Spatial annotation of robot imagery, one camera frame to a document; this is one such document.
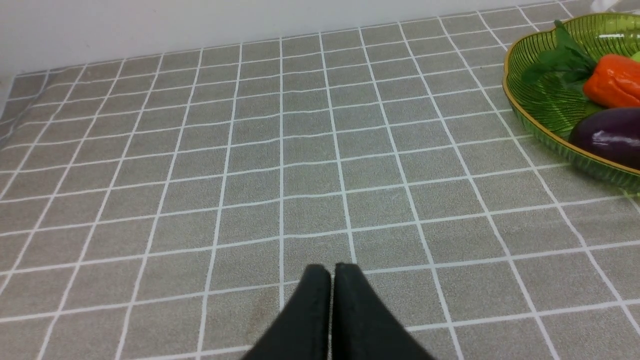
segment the white wall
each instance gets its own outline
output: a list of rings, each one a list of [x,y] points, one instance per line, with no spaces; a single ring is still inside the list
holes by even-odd
[[[542,0],[5,0],[0,75]]]

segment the eggplant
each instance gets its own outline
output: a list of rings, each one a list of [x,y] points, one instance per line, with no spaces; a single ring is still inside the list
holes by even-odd
[[[601,158],[640,170],[640,108],[613,108],[581,120],[569,142]]]

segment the green glass bowl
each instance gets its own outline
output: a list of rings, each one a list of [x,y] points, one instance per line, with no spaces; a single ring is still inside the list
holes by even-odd
[[[594,59],[605,54],[632,56],[640,51],[640,15],[597,13],[565,22],[566,29]],[[588,175],[632,193],[640,192],[640,171],[583,151],[566,141],[584,117],[602,110],[576,90],[549,74],[535,85],[522,82],[524,69],[538,54],[556,47],[555,30],[535,33],[515,42],[504,60],[504,89],[524,127],[549,149]]]

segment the gold rim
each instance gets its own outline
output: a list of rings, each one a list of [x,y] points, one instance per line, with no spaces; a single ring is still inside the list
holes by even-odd
[[[610,13],[610,14],[611,15],[633,16],[632,14],[627,14],[627,13]],[[589,17],[589,16],[591,16],[591,15],[583,15],[583,16],[576,17],[576,18],[571,19],[571,20],[567,20],[564,23],[566,24],[566,23],[569,23],[569,22],[571,22],[573,20],[577,20],[577,19],[581,19],[581,18]],[[548,31],[541,31],[541,33],[551,33],[551,32],[553,32],[553,29],[548,30]],[[579,147],[571,144],[570,142],[567,142],[565,139],[561,138],[560,136],[557,136],[556,134],[552,133],[547,128],[542,126],[542,124],[540,124],[536,119],[534,119],[529,113],[527,113],[527,111],[524,110],[521,107],[520,103],[518,103],[518,101],[516,101],[516,99],[513,97],[513,94],[511,94],[511,90],[509,90],[509,87],[507,86],[507,77],[509,76],[509,56],[511,55],[511,51],[513,50],[514,46],[516,46],[521,41],[523,41],[526,38],[529,38],[529,37],[531,37],[533,35],[535,35],[535,34],[527,35],[527,36],[521,38],[520,40],[514,42],[513,44],[511,44],[511,46],[509,47],[509,50],[507,50],[507,55],[504,57],[504,75],[502,77],[502,89],[504,90],[505,95],[507,95],[507,98],[509,99],[509,102],[511,103],[511,105],[514,106],[522,115],[524,115],[524,117],[527,118],[527,120],[531,124],[536,126],[539,130],[541,130],[547,136],[551,137],[551,139],[553,139],[557,143],[560,143],[561,145],[566,146],[569,149],[571,149],[571,150],[573,150],[575,152],[578,152],[579,154],[582,154],[582,155],[584,155],[584,156],[586,156],[588,158],[596,160],[596,161],[598,161],[600,163],[604,163],[604,164],[609,165],[611,167],[614,167],[614,168],[629,172],[631,174],[640,176],[640,170],[636,170],[634,168],[626,167],[625,165],[620,165],[619,163],[614,163],[613,161],[607,160],[605,158],[601,158],[601,157],[599,157],[597,155],[591,154],[590,152],[586,152],[586,151],[580,149]]]

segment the artificial vegetable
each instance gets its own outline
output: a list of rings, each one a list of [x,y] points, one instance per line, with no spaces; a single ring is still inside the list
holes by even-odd
[[[565,86],[578,88],[598,105],[608,108],[640,107],[640,62],[617,54],[594,60],[571,37],[560,20],[556,20],[554,50],[538,55],[522,79],[537,82],[549,72],[558,73]]]
[[[601,158],[640,170],[640,108],[599,111],[581,120],[569,142]]]

